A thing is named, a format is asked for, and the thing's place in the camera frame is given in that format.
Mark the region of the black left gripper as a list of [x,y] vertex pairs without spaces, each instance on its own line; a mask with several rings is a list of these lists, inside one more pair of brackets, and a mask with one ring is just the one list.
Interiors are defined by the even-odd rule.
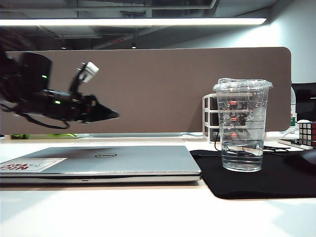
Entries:
[[119,113],[100,104],[95,95],[70,92],[68,121],[91,123],[119,118]]

